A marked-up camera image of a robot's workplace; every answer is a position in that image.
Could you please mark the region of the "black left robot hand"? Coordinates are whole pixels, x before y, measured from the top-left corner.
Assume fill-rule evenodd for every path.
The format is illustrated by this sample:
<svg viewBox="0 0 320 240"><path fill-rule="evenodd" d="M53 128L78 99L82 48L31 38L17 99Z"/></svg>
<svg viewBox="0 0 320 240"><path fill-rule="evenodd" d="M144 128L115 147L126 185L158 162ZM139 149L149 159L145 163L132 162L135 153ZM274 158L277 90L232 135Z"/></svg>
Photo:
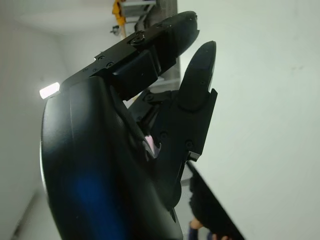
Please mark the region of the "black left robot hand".
<svg viewBox="0 0 320 240"><path fill-rule="evenodd" d="M40 169L63 240L183 238L175 206L215 107L216 43L197 50L178 90L150 86L198 35L194 11L168 17L98 54L47 100Z"/></svg>

